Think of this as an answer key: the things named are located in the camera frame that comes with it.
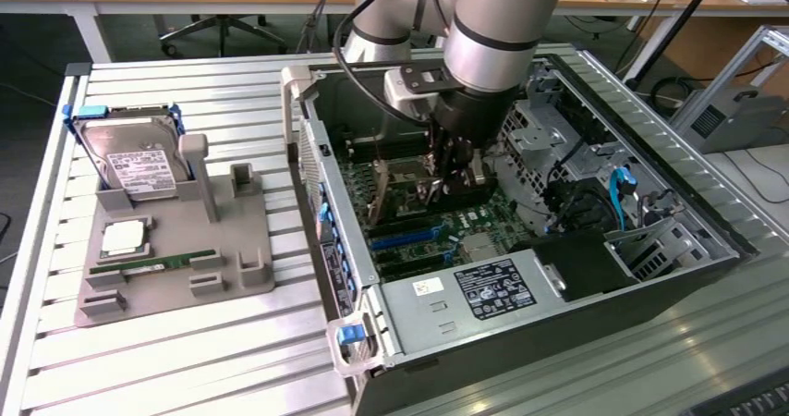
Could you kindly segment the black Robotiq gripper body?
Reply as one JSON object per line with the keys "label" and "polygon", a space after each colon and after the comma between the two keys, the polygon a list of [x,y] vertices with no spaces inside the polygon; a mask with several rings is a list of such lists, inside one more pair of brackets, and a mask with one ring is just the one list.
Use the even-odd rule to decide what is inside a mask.
{"label": "black Robotiq gripper body", "polygon": [[482,147],[498,135],[514,100],[514,87],[501,92],[480,92],[469,88],[441,92],[436,102],[436,123],[453,138]]}

